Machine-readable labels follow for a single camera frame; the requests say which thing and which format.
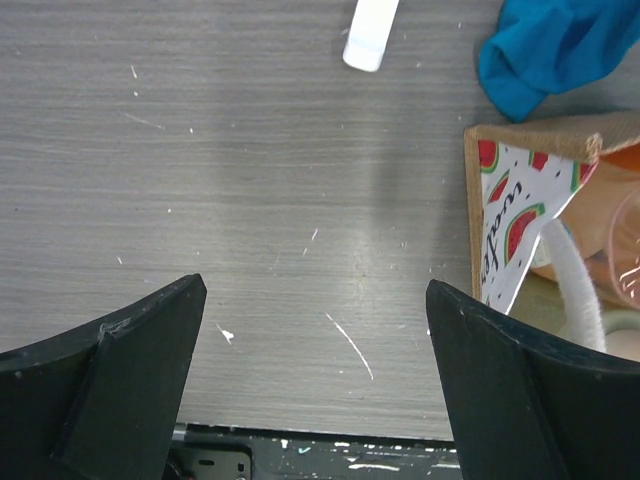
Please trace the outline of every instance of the watermelon slice print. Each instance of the watermelon slice print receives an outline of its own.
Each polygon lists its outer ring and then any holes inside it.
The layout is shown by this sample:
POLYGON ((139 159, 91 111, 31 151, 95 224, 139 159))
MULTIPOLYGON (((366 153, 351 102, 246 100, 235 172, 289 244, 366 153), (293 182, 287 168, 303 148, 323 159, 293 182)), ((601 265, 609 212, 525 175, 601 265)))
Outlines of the watermelon slice print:
POLYGON ((498 144, 491 140, 478 140, 480 171, 493 173, 498 166, 498 144))
POLYGON ((505 234, 504 242, 504 264, 508 264, 513 255, 516 253, 524 232, 531 222, 533 222, 540 215, 544 215, 544 204, 536 203, 529 208, 525 208, 516 217, 511 220, 511 223, 507 227, 507 233, 505 234))
POLYGON ((547 161, 549 161, 548 153, 543 153, 543 152, 529 153, 529 166, 535 168, 539 172, 542 171, 547 161))
POLYGON ((596 168, 596 164, 585 164, 585 163, 574 163, 573 164, 573 175, 571 175, 571 192, 575 193, 578 191, 581 185, 586 183, 591 177, 593 170, 596 168))
POLYGON ((489 195, 489 201, 487 203, 493 203, 500 200, 500 197, 502 196, 502 192, 504 192, 504 189, 507 186, 507 183, 509 183, 509 170, 507 170, 504 173, 504 175, 500 178, 500 180, 498 180, 498 183, 496 184, 494 189, 491 191, 491 194, 489 195))

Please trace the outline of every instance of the wood grain surface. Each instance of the wood grain surface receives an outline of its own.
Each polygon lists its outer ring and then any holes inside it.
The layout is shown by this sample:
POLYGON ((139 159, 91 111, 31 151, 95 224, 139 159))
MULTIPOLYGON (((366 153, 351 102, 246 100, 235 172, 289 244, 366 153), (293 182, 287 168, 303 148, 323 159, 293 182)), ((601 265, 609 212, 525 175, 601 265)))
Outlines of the wood grain surface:
MULTIPOLYGON (((450 438, 424 292, 470 287, 501 3, 402 1, 364 74, 354 0, 0 2, 0 350, 200 272, 181 421, 450 438)), ((639 72, 536 115, 637 107, 639 72)))

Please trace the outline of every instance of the black metal base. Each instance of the black metal base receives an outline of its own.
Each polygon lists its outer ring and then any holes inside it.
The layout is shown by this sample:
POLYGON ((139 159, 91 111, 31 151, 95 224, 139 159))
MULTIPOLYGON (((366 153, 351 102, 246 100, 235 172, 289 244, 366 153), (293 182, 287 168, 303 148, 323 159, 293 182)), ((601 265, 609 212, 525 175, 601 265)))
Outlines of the black metal base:
POLYGON ((163 480, 462 479, 453 442, 436 440, 189 425, 169 460, 163 480))

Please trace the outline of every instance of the white marker cap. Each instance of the white marker cap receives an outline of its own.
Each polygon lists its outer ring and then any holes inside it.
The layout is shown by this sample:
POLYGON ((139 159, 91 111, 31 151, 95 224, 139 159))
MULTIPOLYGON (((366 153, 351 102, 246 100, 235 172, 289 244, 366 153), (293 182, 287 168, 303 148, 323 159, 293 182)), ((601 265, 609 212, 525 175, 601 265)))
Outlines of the white marker cap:
POLYGON ((380 68, 398 0, 358 0, 342 59, 358 70, 380 68))

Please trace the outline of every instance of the blue cloth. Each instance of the blue cloth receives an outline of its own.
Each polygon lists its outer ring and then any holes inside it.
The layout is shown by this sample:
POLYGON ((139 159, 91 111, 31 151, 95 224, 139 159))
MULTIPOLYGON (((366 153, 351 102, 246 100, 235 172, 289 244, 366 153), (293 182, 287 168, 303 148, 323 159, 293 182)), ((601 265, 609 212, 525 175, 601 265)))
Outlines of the blue cloth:
POLYGON ((480 53, 480 83, 520 122, 547 95, 610 74, 638 37, 640 0, 506 0, 480 53))

